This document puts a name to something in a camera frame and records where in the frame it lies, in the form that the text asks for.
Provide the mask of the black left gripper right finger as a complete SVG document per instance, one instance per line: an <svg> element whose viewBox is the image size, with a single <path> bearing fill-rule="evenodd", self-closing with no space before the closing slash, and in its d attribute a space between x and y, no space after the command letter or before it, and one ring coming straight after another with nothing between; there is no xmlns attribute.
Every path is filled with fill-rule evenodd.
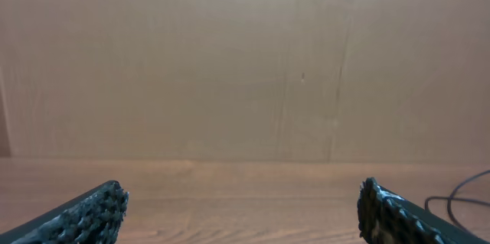
<svg viewBox="0 0 490 244"><path fill-rule="evenodd" d="M379 185L373 177L360 187L360 237L368 244L488 244Z"/></svg>

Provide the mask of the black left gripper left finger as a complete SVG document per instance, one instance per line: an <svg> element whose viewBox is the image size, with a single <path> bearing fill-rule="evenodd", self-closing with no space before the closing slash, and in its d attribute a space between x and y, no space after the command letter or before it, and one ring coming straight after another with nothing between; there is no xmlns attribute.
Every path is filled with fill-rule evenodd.
<svg viewBox="0 0 490 244"><path fill-rule="evenodd" d="M129 193L107 181L1 234L2 243L114 244L126 216Z"/></svg>

